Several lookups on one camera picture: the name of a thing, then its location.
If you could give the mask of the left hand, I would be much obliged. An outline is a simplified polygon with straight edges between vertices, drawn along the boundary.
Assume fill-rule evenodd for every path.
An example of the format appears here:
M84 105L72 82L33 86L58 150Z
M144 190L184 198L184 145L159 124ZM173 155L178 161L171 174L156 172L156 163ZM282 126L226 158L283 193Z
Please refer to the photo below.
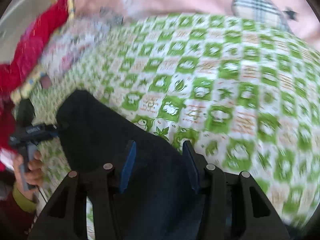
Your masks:
M34 201L35 192L43 184L43 172L42 172L43 162L41 161L41 153L39 151L36 151L34 153L34 159L29 161L28 163L29 172L27 173L20 172L19 168L22 164L23 164L23 157L20 154L16 155L13 161L16 187L25 198L27 198L28 200ZM22 181L23 179L25 180L26 183L30 185L34 185L36 187L32 190L25 191L23 188L23 181Z

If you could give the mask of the red sleeve forearm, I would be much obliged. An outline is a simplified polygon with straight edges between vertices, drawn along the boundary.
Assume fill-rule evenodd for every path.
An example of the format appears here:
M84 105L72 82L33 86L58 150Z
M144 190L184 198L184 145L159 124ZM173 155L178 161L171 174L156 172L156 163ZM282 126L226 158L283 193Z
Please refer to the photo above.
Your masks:
M37 203L26 198L14 185L1 200L1 239L27 239L36 208Z

